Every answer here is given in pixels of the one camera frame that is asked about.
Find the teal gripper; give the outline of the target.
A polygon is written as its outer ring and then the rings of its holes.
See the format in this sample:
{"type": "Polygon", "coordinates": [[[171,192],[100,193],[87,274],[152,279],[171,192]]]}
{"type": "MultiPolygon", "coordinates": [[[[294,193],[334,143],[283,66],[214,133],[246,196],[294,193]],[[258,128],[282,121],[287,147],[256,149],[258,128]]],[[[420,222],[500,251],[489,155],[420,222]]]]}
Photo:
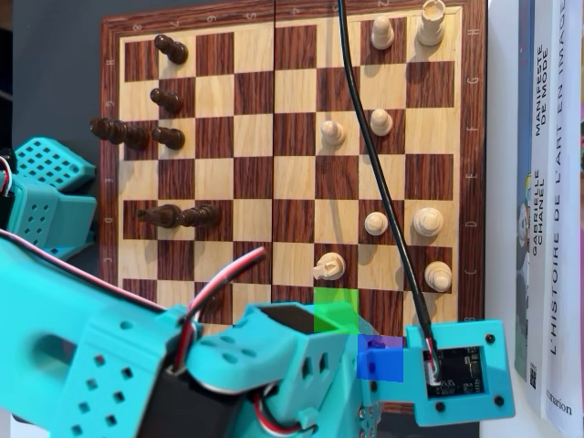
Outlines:
{"type": "Polygon", "coordinates": [[[233,437],[272,437],[260,424],[256,391],[271,389],[264,412],[301,425],[298,437],[375,438],[380,405],[363,405],[356,378],[359,316],[351,305],[250,306],[231,328],[197,340],[189,372],[206,389],[241,394],[233,437]]]}

